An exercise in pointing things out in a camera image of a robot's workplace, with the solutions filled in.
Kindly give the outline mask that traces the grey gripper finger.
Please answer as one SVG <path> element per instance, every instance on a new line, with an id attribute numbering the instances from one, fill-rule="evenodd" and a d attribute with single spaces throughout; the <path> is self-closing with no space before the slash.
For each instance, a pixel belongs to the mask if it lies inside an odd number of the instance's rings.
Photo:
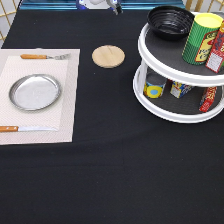
<path id="1" fill-rule="evenodd" d="M 121 4 L 119 2 L 113 3 L 113 11 L 116 15 L 121 14 L 123 12 Z"/>

